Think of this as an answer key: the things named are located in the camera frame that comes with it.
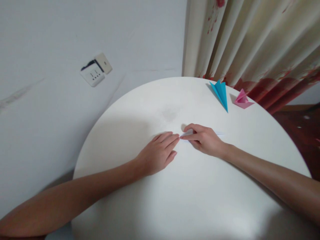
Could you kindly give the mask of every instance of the wall outlet plate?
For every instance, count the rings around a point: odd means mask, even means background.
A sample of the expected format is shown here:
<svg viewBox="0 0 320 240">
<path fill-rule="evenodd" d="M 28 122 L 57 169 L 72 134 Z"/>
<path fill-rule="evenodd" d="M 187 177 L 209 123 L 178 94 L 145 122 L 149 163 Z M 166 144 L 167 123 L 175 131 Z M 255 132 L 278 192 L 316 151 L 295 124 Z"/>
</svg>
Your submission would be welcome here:
<svg viewBox="0 0 320 240">
<path fill-rule="evenodd" d="M 108 74 L 112 70 L 112 67 L 109 61 L 107 60 L 106 56 L 103 53 L 100 53 L 99 55 L 95 56 L 94 59 L 103 69 L 105 74 Z"/>
<path fill-rule="evenodd" d="M 83 69 L 80 74 L 91 87 L 97 86 L 104 79 L 103 72 L 96 63 Z"/>
</svg>

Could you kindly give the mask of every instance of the white paper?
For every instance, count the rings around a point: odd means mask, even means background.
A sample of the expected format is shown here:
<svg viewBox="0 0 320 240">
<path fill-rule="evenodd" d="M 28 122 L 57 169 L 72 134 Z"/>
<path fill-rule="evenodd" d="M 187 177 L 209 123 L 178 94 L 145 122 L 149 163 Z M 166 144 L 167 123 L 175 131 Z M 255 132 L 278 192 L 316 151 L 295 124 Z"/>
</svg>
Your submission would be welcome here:
<svg viewBox="0 0 320 240">
<path fill-rule="evenodd" d="M 216 133 L 216 135 L 219 137 L 219 138 L 222 138 L 225 133 L 224 132 L 220 132 L 220 131 L 214 131 Z M 189 129 L 188 131 L 186 131 L 185 133 L 183 133 L 182 135 L 180 135 L 180 137 L 183 137 L 183 136 L 188 136 L 188 135 L 191 135 L 193 134 L 193 129 Z M 183 141 L 183 142 L 189 142 L 188 140 L 184 140 L 184 139 L 180 139 L 180 141 Z"/>
</svg>

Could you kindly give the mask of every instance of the finger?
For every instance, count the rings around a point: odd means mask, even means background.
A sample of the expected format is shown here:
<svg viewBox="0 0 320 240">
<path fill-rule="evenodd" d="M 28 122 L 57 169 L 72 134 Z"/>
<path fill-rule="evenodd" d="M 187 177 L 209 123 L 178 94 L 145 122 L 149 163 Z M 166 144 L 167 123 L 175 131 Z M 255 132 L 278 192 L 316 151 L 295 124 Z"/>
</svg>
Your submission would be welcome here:
<svg viewBox="0 0 320 240">
<path fill-rule="evenodd" d="M 171 136 L 173 132 L 166 132 L 160 135 L 160 137 L 156 140 L 156 142 L 162 142 L 165 140 L 167 137 Z"/>
<path fill-rule="evenodd" d="M 187 135 L 187 136 L 182 136 L 180 137 L 181 139 L 183 140 L 198 140 L 200 141 L 201 140 L 201 135 L 199 133 L 196 133 L 196 134 L 190 134 L 190 135 Z"/>
<path fill-rule="evenodd" d="M 189 142 L 192 144 L 192 146 L 193 146 L 195 149 L 199 150 L 200 145 L 201 145 L 200 142 L 195 141 L 195 140 L 191 140 L 191 141 L 189 141 Z"/>
<path fill-rule="evenodd" d="M 154 142 L 155 140 L 157 140 L 160 136 L 161 136 L 161 134 L 158 134 L 157 136 L 155 136 L 152 140 L 151 140 L 151 142 Z"/>
<path fill-rule="evenodd" d="M 188 131 L 189 129 L 193 129 L 193 130 L 196 130 L 197 132 L 200 132 L 200 131 L 203 131 L 205 129 L 204 126 L 201 126 L 199 124 L 189 124 L 188 126 L 186 126 L 183 130 L 183 132 L 186 132 Z"/>
<path fill-rule="evenodd" d="M 179 134 L 173 134 L 170 137 L 167 137 L 162 143 L 164 144 L 164 147 L 167 147 L 170 143 L 172 143 L 177 138 L 179 138 Z"/>
<path fill-rule="evenodd" d="M 176 140 L 174 140 L 172 143 L 170 143 L 167 147 L 166 150 L 168 150 L 169 152 L 171 152 L 174 147 L 178 144 L 180 138 L 177 138 Z"/>
<path fill-rule="evenodd" d="M 167 160 L 164 162 L 164 167 L 168 166 L 169 163 L 171 163 L 174 159 L 174 157 L 177 155 L 176 151 L 171 151 L 171 153 L 169 154 Z"/>
</svg>

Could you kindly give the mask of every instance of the wall socket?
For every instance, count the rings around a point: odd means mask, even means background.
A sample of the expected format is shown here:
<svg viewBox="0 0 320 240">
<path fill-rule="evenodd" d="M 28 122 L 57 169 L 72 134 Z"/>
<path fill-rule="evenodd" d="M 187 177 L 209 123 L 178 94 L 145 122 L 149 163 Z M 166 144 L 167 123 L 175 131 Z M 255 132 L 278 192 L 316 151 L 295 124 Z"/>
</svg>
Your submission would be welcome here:
<svg viewBox="0 0 320 240">
<path fill-rule="evenodd" d="M 80 74 L 91 87 L 97 86 L 104 79 L 103 72 L 96 63 L 83 69 Z"/>
</svg>

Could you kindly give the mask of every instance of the paper crane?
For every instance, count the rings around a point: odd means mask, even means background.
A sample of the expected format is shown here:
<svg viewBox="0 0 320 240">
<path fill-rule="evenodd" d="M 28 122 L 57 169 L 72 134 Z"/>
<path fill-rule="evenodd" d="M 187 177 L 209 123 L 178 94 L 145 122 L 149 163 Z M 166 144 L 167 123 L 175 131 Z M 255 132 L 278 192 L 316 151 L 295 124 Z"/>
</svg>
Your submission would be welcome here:
<svg viewBox="0 0 320 240">
<path fill-rule="evenodd" d="M 227 104 L 227 94 L 226 94 L 226 83 L 220 83 L 220 80 L 217 81 L 215 85 L 211 82 L 211 87 L 213 91 L 216 93 L 217 97 L 219 98 L 220 102 L 222 103 L 223 107 L 228 112 L 228 104 Z"/>
<path fill-rule="evenodd" d="M 242 107 L 243 109 L 246 109 L 247 107 L 251 106 L 254 103 L 249 102 L 246 93 L 244 92 L 243 89 L 241 89 L 239 96 L 234 101 L 234 104 L 238 105 L 239 107 Z"/>
</svg>

